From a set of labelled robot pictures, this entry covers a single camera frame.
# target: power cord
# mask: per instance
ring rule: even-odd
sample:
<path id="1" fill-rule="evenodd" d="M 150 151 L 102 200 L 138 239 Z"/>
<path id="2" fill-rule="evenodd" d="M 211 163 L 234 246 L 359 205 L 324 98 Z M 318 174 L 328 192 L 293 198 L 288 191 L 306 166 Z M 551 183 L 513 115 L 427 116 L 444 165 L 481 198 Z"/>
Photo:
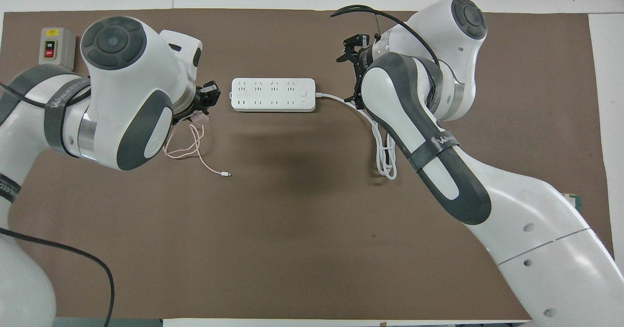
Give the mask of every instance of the power cord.
<path id="1" fill-rule="evenodd" d="M 178 128 L 178 125 L 180 125 L 180 123 L 174 125 L 173 129 L 171 130 L 171 133 L 169 134 L 169 138 L 167 138 L 167 143 L 165 143 L 165 145 L 162 147 L 162 151 L 165 153 L 165 156 L 171 158 L 171 159 L 182 159 L 182 158 L 186 158 L 187 156 L 192 156 L 193 154 L 197 154 L 197 156 L 199 156 L 199 160 L 200 162 L 206 167 L 206 169 L 209 169 L 210 171 L 214 172 L 215 174 L 218 174 L 220 176 L 225 176 L 225 177 L 229 177 L 232 176 L 231 173 L 229 172 L 219 172 L 219 171 L 215 171 L 214 169 L 212 169 L 212 167 L 209 167 L 208 164 L 203 160 L 203 157 L 201 156 L 200 153 L 200 145 L 201 145 L 201 139 L 204 136 L 204 129 L 203 129 L 203 125 L 201 125 L 201 133 L 197 130 L 197 127 L 194 125 L 193 122 L 191 122 L 189 124 L 189 129 L 191 131 L 191 134 L 193 135 L 193 140 L 194 142 L 185 149 L 178 149 L 178 150 L 172 150 L 171 152 L 169 151 L 169 143 L 171 142 L 171 138 L 174 136 L 174 133 L 176 132 L 176 129 Z"/>
<path id="2" fill-rule="evenodd" d="M 407 25 L 407 23 L 399 20 L 395 16 L 392 16 L 392 15 L 386 13 L 386 12 L 382 12 L 381 10 L 373 9 L 373 8 L 369 7 L 368 5 L 353 4 L 353 5 L 347 5 L 346 7 L 342 7 L 340 9 L 336 10 L 335 12 L 333 12 L 330 15 L 330 18 L 334 18 L 334 17 L 340 16 L 342 14 L 348 14 L 348 13 L 353 13 L 353 12 L 372 13 L 372 14 L 375 14 L 376 16 L 383 16 L 384 18 L 388 18 L 388 19 L 398 23 L 399 25 L 401 25 L 401 27 L 403 27 L 410 34 L 412 34 L 412 36 L 414 36 L 418 40 L 418 42 L 420 42 L 425 47 L 427 52 L 430 54 L 431 59 L 435 63 L 435 65 L 440 66 L 440 62 L 439 62 L 437 56 L 435 55 L 433 49 L 431 49 L 431 47 L 427 43 L 427 41 L 425 41 L 424 38 L 422 38 L 417 32 L 414 31 L 414 29 L 412 29 L 409 25 Z"/>
<path id="3" fill-rule="evenodd" d="M 330 98 L 341 102 L 348 107 L 356 110 L 360 113 L 368 122 L 370 122 L 370 129 L 372 130 L 372 136 L 375 139 L 377 145 L 377 156 L 375 158 L 377 163 L 377 171 L 382 176 L 385 176 L 388 180 L 394 180 L 396 178 L 396 152 L 394 147 L 396 143 L 392 139 L 390 134 L 386 134 L 386 144 L 384 145 L 383 137 L 379 131 L 379 123 L 373 120 L 364 110 L 358 110 L 354 104 L 345 102 L 344 99 L 338 96 L 332 96 L 331 94 L 316 93 L 316 98 Z"/>
<path id="4" fill-rule="evenodd" d="M 35 107 L 39 107 L 39 108 L 45 108 L 45 103 L 41 103 L 41 102 L 36 102 L 30 98 L 27 98 L 25 95 L 18 93 L 18 91 L 12 89 L 11 87 L 5 85 L 4 83 L 0 82 L 0 87 L 2 87 L 2 89 L 4 89 L 4 91 L 12 96 L 14 96 L 15 98 L 21 100 L 24 103 L 28 103 L 30 105 L 33 105 Z M 80 96 L 76 96 L 74 98 L 72 98 L 71 100 L 69 100 L 69 102 L 67 102 L 67 107 L 74 105 L 82 100 L 84 100 L 85 98 L 87 98 L 88 96 L 91 96 L 91 89 L 87 90 L 87 92 L 81 94 Z"/>
<path id="5" fill-rule="evenodd" d="M 86 251 L 82 251 L 80 249 L 76 249 L 74 247 L 70 247 L 69 245 L 60 244 L 60 243 L 57 243 L 55 241 L 49 241 L 49 240 L 45 240 L 45 239 L 41 239 L 41 238 L 27 236 L 26 234 L 13 232 L 11 230 L 3 229 L 2 227 L 0 227 L 0 234 L 4 234 L 6 236 L 11 236 L 11 237 L 17 238 L 19 240 L 30 241 L 32 243 L 37 243 L 37 244 L 41 244 L 41 245 L 47 245 L 49 247 L 54 247 L 54 248 L 58 248 L 58 249 L 71 251 L 72 253 L 76 253 L 78 255 L 84 256 L 85 258 L 89 258 L 89 259 L 95 261 L 98 265 L 100 265 L 102 267 L 102 269 L 104 269 L 104 271 L 106 271 L 106 275 L 109 277 L 109 283 L 111 284 L 111 302 L 109 303 L 109 311 L 106 314 L 106 320 L 104 321 L 104 327 L 107 327 L 109 325 L 109 322 L 111 320 L 111 315 L 113 313 L 113 305 L 115 304 L 115 283 L 113 282 L 113 274 L 111 273 L 111 269 L 109 269 L 109 267 L 102 260 L 100 260 L 100 259 L 96 258 L 95 256 L 87 253 Z"/>

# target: black cable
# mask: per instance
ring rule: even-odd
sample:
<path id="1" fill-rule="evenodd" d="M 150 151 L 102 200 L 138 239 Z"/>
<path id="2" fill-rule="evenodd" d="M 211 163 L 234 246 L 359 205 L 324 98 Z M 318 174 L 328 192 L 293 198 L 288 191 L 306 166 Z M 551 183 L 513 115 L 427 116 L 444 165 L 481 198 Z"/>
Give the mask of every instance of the black cable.
<path id="1" fill-rule="evenodd" d="M 372 14 L 375 14 L 375 15 L 381 15 L 384 18 L 388 18 L 388 19 L 398 23 L 404 29 L 406 29 L 410 34 L 412 34 L 425 47 L 425 49 L 428 51 L 428 53 L 430 54 L 431 58 L 433 59 L 435 65 L 440 66 L 440 62 L 437 59 L 437 56 L 435 55 L 435 53 L 433 52 L 431 47 L 428 45 L 428 43 L 417 32 L 415 32 L 410 26 L 408 26 L 406 23 L 404 23 L 403 21 L 395 18 L 394 16 L 392 16 L 392 15 L 386 13 L 386 12 L 382 12 L 380 10 L 373 9 L 373 8 L 369 7 L 368 5 L 354 4 L 354 5 L 347 5 L 346 7 L 342 7 L 340 9 L 336 10 L 334 13 L 332 13 L 330 15 L 330 18 L 334 18 L 335 16 L 340 16 L 342 14 L 353 13 L 353 12 L 366 12 L 366 13 L 372 13 Z"/>
<path id="2" fill-rule="evenodd" d="M 18 93 L 16 90 L 12 89 L 11 87 L 5 85 L 2 82 L 0 82 L 0 87 L 2 87 L 5 92 L 7 92 L 8 94 L 11 94 L 12 96 L 15 96 L 15 98 L 20 99 L 24 103 L 29 103 L 30 105 L 34 105 L 35 107 L 45 108 L 45 103 L 36 102 L 30 98 L 27 98 L 26 96 Z M 84 100 L 88 96 L 91 96 L 91 89 L 89 89 L 86 93 L 82 94 L 81 96 L 75 96 L 74 98 L 70 99 L 69 102 L 67 102 L 67 107 L 70 107 L 71 105 L 74 105 Z"/>
<path id="3" fill-rule="evenodd" d="M 26 98 L 25 96 L 22 96 L 22 94 L 17 93 L 14 89 L 5 85 L 2 82 L 0 82 L 0 87 L 2 87 L 5 92 L 11 94 L 12 96 L 15 96 L 15 98 L 20 99 L 24 103 L 29 103 L 30 105 L 34 105 L 35 107 L 45 108 L 45 103 L 35 102 L 34 100 L 30 98 Z"/>
<path id="4" fill-rule="evenodd" d="M 109 267 L 102 260 L 100 260 L 100 259 L 96 258 L 95 256 L 87 253 L 86 251 L 82 251 L 80 249 L 76 249 L 74 247 L 70 247 L 69 245 L 56 243 L 55 241 L 49 241 L 49 240 L 44 240 L 44 239 L 41 239 L 41 238 L 35 238 L 35 237 L 27 236 L 26 234 L 13 232 L 11 230 L 3 229 L 2 227 L 0 227 L 0 234 L 4 234 L 6 236 L 11 236 L 11 237 L 17 238 L 19 240 L 31 241 L 33 243 L 48 245 L 49 247 L 54 247 L 54 248 L 59 248 L 59 249 L 71 251 L 72 253 L 76 253 L 76 254 L 85 256 L 85 258 L 89 258 L 89 259 L 95 261 L 98 265 L 100 265 L 104 269 L 104 271 L 106 271 L 106 274 L 109 277 L 109 283 L 111 283 L 111 302 L 109 304 L 109 312 L 106 315 L 106 320 L 104 321 L 104 327 L 107 327 L 109 325 L 109 321 L 111 320 L 111 315 L 113 313 L 113 304 L 115 303 L 115 283 L 113 282 L 113 274 L 111 273 L 111 270 L 109 269 Z"/>

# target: white power cord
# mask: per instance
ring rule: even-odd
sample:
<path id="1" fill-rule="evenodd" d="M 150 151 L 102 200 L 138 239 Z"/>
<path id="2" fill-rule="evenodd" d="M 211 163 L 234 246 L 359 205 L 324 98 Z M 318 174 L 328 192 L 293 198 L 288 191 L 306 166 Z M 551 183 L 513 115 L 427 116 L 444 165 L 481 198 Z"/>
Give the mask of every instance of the white power cord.
<path id="1" fill-rule="evenodd" d="M 358 110 L 354 104 L 347 103 L 345 100 L 338 96 L 332 96 L 331 94 L 325 93 L 316 93 L 316 98 L 330 98 L 333 100 L 337 100 L 349 107 L 352 107 L 357 112 L 362 114 L 362 116 L 370 122 L 370 127 L 372 129 L 372 136 L 375 138 L 375 143 L 377 143 L 377 158 L 375 158 L 377 162 L 377 171 L 382 176 L 385 176 L 388 180 L 394 180 L 396 178 L 396 153 L 394 151 L 394 147 L 396 143 L 392 139 L 390 134 L 386 134 L 386 144 L 383 143 L 383 138 L 381 137 L 381 132 L 379 131 L 379 123 L 373 120 L 367 113 L 363 110 Z"/>
<path id="2" fill-rule="evenodd" d="M 206 167 L 206 169 L 209 169 L 210 171 L 214 172 L 215 174 L 220 174 L 221 176 L 232 176 L 231 173 L 229 172 L 219 172 L 219 171 L 214 171 L 211 167 L 208 166 L 208 164 L 203 160 L 203 157 L 201 156 L 201 153 L 199 151 L 199 147 L 201 145 L 201 138 L 203 138 L 203 125 L 201 125 L 201 133 L 197 130 L 197 127 L 193 124 L 190 123 L 189 124 L 189 129 L 191 130 L 191 134 L 193 134 L 193 144 L 190 145 L 188 148 L 185 149 L 178 149 L 178 150 L 173 150 L 171 152 L 168 152 L 167 150 L 169 149 L 169 143 L 171 142 L 171 138 L 174 136 L 174 133 L 176 132 L 176 129 L 178 128 L 178 125 L 175 125 L 173 127 L 173 129 L 171 130 L 171 133 L 169 134 L 169 138 L 167 138 L 167 143 L 165 143 L 165 145 L 163 145 L 162 147 L 162 151 L 165 152 L 165 156 L 171 158 L 171 159 L 181 159 L 184 158 L 185 156 L 190 156 L 193 154 L 197 154 L 197 156 L 199 156 L 199 160 L 201 161 L 201 163 Z"/>

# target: white power strip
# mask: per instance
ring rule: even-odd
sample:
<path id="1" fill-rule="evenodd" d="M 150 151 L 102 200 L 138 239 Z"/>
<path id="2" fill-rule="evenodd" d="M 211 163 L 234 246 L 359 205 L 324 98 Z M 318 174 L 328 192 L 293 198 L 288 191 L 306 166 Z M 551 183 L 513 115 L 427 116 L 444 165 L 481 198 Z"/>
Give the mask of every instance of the white power strip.
<path id="1" fill-rule="evenodd" d="M 230 100 L 237 112 L 311 112 L 315 94 L 311 78 L 234 78 Z"/>

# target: robotic arm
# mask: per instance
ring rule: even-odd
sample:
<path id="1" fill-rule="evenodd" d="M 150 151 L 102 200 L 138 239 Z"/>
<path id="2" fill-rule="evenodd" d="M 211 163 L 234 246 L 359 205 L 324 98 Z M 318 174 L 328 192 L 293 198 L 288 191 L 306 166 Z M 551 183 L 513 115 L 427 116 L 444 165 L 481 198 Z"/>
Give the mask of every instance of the robotic arm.
<path id="1" fill-rule="evenodd" d="M 0 228 L 37 156 L 52 148 L 131 170 L 162 147 L 172 123 L 203 116 L 216 83 L 195 86 L 201 42 L 114 17 L 85 32 L 80 49 L 91 79 L 56 65 L 19 74 L 0 99 Z M 0 235 L 0 325 L 51 326 L 51 283 L 13 238 Z"/>
<path id="2" fill-rule="evenodd" d="M 470 157 L 437 124 L 460 118 L 474 100 L 475 60 L 487 34 L 481 10 L 469 0 L 443 0 L 407 25 L 431 51 L 400 25 L 357 54 L 345 51 L 356 59 L 356 78 L 366 70 L 356 102 L 486 247 L 533 318 L 526 326 L 621 325 L 624 280 L 579 213 L 548 183 Z"/>

